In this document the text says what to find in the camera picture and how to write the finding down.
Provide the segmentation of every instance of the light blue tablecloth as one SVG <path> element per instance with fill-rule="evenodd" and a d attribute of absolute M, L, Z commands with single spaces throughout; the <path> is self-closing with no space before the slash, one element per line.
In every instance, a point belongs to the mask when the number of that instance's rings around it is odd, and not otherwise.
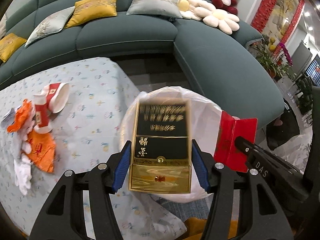
<path fill-rule="evenodd" d="M 139 91 L 122 69 L 108 58 L 92 58 L 54 67 L 27 77 L 0 91 L 0 117 L 23 99 L 32 100 L 45 85 L 70 83 L 65 108 L 51 115 L 56 142 L 54 174 L 32 167 L 32 191 L 23 196 L 14 184 L 12 135 L 0 131 L 0 201 L 12 221 L 27 235 L 49 193 L 65 170 L 89 171 L 119 152 L 117 131 L 120 122 Z M 128 191 L 124 183 L 111 196 L 121 233 L 127 239 L 173 240 L 186 231 L 183 222 L 153 201 L 148 194 Z M 88 236 L 90 202 L 84 194 Z"/>

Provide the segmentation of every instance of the sofa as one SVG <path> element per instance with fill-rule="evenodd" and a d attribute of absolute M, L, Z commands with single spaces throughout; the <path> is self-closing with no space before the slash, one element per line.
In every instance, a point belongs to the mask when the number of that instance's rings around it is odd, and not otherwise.
<path fill-rule="evenodd" d="M 28 39 L 47 16 L 79 0 L 30 0 L 7 19 L 6 35 Z M 48 68 L 91 57 L 173 53 L 192 89 L 229 114 L 258 118 L 258 128 L 280 116 L 282 96 L 247 51 L 261 39 L 247 23 L 231 36 L 202 22 L 126 15 L 132 0 L 117 0 L 116 17 L 99 18 L 22 45 L 0 65 L 0 90 Z"/>

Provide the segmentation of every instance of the white plastic bag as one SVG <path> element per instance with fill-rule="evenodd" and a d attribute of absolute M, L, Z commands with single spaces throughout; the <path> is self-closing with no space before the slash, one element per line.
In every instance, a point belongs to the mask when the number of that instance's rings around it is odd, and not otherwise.
<path fill-rule="evenodd" d="M 132 105 L 128 108 L 122 123 L 120 132 L 120 149 L 127 140 L 132 140 L 135 108 L 137 100 L 141 98 L 171 97 L 190 99 L 191 101 L 191 136 L 195 139 L 203 152 L 214 154 L 219 125 L 221 119 L 221 108 L 211 100 L 182 87 L 164 87 L 150 93 L 141 92 Z M 202 199 L 208 194 L 201 188 L 195 169 L 192 166 L 191 193 L 190 194 L 156 194 L 165 199 L 187 203 Z"/>

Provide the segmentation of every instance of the orange cloth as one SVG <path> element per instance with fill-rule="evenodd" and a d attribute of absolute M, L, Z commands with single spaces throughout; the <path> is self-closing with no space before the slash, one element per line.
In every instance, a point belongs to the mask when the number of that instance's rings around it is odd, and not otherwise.
<path fill-rule="evenodd" d="M 177 238 L 177 240 L 200 240 L 202 232 L 204 230 L 206 219 L 189 218 L 185 222 L 187 231 Z M 233 238 L 237 234 L 238 221 L 232 220 L 230 223 L 228 239 Z"/>
<path fill-rule="evenodd" d="M 54 150 L 56 144 L 50 133 L 39 134 L 32 130 L 28 133 L 28 143 L 31 153 L 27 156 L 33 163 L 45 172 L 53 172 Z"/>
<path fill-rule="evenodd" d="M 22 106 L 17 110 L 16 115 L 14 117 L 14 123 L 8 126 L 7 132 L 18 131 L 23 126 L 26 119 L 29 117 L 31 110 L 31 101 L 28 102 L 27 99 L 23 100 Z"/>

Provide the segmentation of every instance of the black and gold box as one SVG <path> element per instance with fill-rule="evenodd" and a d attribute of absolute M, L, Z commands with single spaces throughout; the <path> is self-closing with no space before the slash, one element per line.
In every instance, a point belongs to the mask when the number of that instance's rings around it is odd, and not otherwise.
<path fill-rule="evenodd" d="M 190 193 L 190 102 L 179 98 L 140 100 L 133 129 L 129 189 Z"/>

